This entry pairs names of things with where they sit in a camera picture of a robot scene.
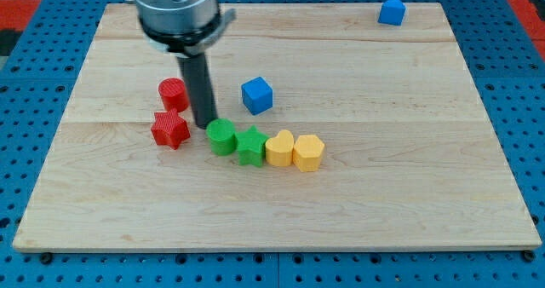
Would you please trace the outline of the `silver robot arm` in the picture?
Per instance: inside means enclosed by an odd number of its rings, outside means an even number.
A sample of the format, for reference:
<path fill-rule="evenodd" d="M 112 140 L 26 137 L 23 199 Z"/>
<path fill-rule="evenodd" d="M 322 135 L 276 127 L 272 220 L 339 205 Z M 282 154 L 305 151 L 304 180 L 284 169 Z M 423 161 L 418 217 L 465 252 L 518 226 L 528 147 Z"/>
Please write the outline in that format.
<path fill-rule="evenodd" d="M 201 55 L 219 41 L 236 19 L 217 0 L 133 0 L 148 42 L 181 58 Z"/>

